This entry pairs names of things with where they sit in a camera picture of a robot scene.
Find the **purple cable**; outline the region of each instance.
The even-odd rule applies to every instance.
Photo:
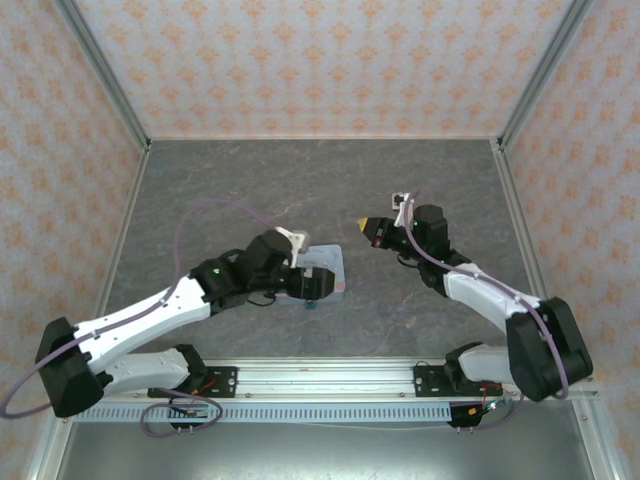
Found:
[[[168,390],[166,388],[161,388],[160,390],[176,397],[190,398],[192,400],[203,401],[208,403],[209,405],[213,405],[218,409],[218,414],[215,416],[213,420],[209,420],[208,422],[205,422],[202,425],[198,425],[197,427],[190,428],[189,432],[197,432],[198,430],[204,430],[205,428],[215,425],[216,423],[218,423],[218,420],[222,418],[222,414],[224,413],[224,410],[222,409],[222,405],[220,405],[218,402],[216,402],[211,398],[200,397],[198,395],[191,395],[189,393],[182,393],[182,392],[178,392],[177,390]],[[147,408],[145,408],[142,412],[142,415],[140,415],[140,429],[142,430],[142,433],[152,438],[167,438],[173,435],[180,435],[181,433],[180,430],[170,430],[164,433],[152,432],[151,430],[149,430],[149,428],[147,427],[147,423],[144,421],[144,419],[147,417],[149,412],[154,408],[175,408],[175,407],[176,407],[175,404],[172,405],[169,403],[154,403],[153,405],[149,405]]]
[[[189,220],[195,213],[199,212],[200,210],[202,210],[205,207],[210,207],[212,205],[217,205],[217,204],[221,204],[221,203],[226,203],[228,205],[231,205],[233,207],[239,208],[244,210],[245,212],[247,212],[249,215],[251,215],[253,218],[255,218],[258,222],[262,223],[263,225],[265,225],[268,228],[274,228],[273,225],[271,225],[271,223],[269,223],[268,220],[266,220],[264,217],[262,217],[260,214],[258,214],[257,212],[255,212],[254,210],[250,209],[249,207],[246,207],[244,205],[242,205],[241,203],[238,203],[234,200],[226,200],[226,199],[221,199],[221,198],[204,198],[202,200],[200,200],[196,205],[194,205],[193,207],[191,207],[191,209],[189,211],[187,211],[187,213],[185,213],[182,218],[180,219],[180,223],[178,224],[178,228],[176,229],[176,233],[174,235],[173,238],[173,264],[175,267],[174,270],[174,276],[173,276],[173,281],[171,286],[169,287],[169,289],[167,290],[167,293],[160,299],[158,300],[155,304],[151,305],[150,307],[146,308],[145,310],[136,313],[135,315],[132,315],[128,318],[125,318],[123,320],[120,320],[119,322],[116,322],[112,325],[108,325],[106,327],[102,327],[102,328],[98,328],[94,333],[87,333],[86,335],[82,335],[81,337],[76,338],[75,340],[72,340],[69,343],[65,343],[62,347],[58,348],[57,350],[54,350],[53,352],[51,352],[49,355],[47,355],[46,357],[44,357],[42,360],[40,360],[39,362],[37,362],[35,365],[33,365],[31,368],[29,368],[29,370],[27,370],[27,372],[18,379],[18,381],[11,386],[11,388],[9,388],[9,392],[7,393],[7,395],[2,399],[2,401],[0,402],[0,418],[5,418],[7,420],[13,420],[13,419],[17,419],[17,418],[24,418],[24,417],[29,417],[31,415],[35,415],[36,413],[40,413],[43,410],[46,410],[47,408],[49,408],[51,406],[51,403],[46,403],[43,405],[40,405],[38,407],[34,407],[31,410],[25,410],[22,412],[18,412],[18,413],[9,413],[7,412],[7,407],[9,406],[9,402],[11,402],[11,400],[13,399],[13,397],[15,396],[15,394],[18,392],[18,390],[20,390],[20,388],[22,388],[22,386],[27,382],[27,380],[29,380],[33,375],[36,374],[36,372],[38,370],[40,370],[42,367],[44,367],[45,365],[49,364],[51,361],[55,360],[56,358],[58,358],[60,355],[62,355],[63,353],[65,353],[66,351],[77,347],[78,345],[80,345],[82,342],[89,340],[90,338],[94,338],[94,335],[97,337],[103,333],[109,332],[111,330],[114,330],[116,328],[122,327],[124,325],[127,325],[131,322],[135,322],[136,320],[140,320],[141,318],[145,317],[146,315],[149,315],[151,312],[157,310],[158,308],[160,308],[167,299],[169,299],[171,297],[171,295],[173,295],[173,292],[175,292],[176,288],[178,288],[178,282],[180,281],[181,278],[181,270],[182,270],[182,266],[181,266],[181,262],[180,262],[180,240],[182,238],[183,232],[184,232],[184,226],[187,222],[187,220]]]
[[[407,203],[406,203],[407,207],[411,205],[412,201],[415,200],[415,198],[418,196],[419,193],[420,192],[418,191],[418,192],[413,192],[409,195],[409,198],[407,198]],[[444,268],[445,270],[449,270],[450,272],[455,272],[461,275],[466,275],[467,277],[476,278],[477,280],[482,280],[483,282],[488,283],[489,285],[492,285],[498,290],[500,290],[501,292],[505,293],[510,298],[516,300],[516,302],[520,303],[522,306],[524,306],[527,309],[527,311],[531,314],[536,324],[538,325],[538,328],[542,332],[542,335],[544,336],[545,340],[547,341],[547,345],[549,346],[549,350],[551,351],[551,356],[553,357],[553,360],[560,374],[560,383],[562,384],[562,393],[559,395],[555,394],[553,396],[558,399],[567,398],[567,396],[569,395],[569,380],[567,379],[567,371],[564,368],[564,365],[562,363],[562,357],[560,356],[560,352],[558,351],[558,347],[556,343],[553,341],[551,332],[549,332],[549,329],[545,325],[544,320],[540,317],[540,314],[536,312],[535,308],[533,308],[533,306],[529,302],[525,301],[522,298],[519,298],[518,295],[513,293],[511,290],[509,290],[507,287],[505,287],[503,284],[501,284],[497,280],[491,277],[487,277],[486,275],[476,276],[475,274],[468,272],[466,270],[452,267],[451,265],[447,265],[446,263],[441,263],[436,258],[429,255],[422,248],[420,248],[420,245],[418,245],[418,242],[416,242],[416,239],[413,237],[413,233],[411,233],[411,228],[409,227],[409,223],[410,223],[409,208],[405,208],[404,229],[407,232],[407,237],[409,238],[409,242],[411,242],[411,245],[413,245],[413,248],[415,248],[416,251],[423,258],[433,263],[434,265],[437,265],[438,267]]]

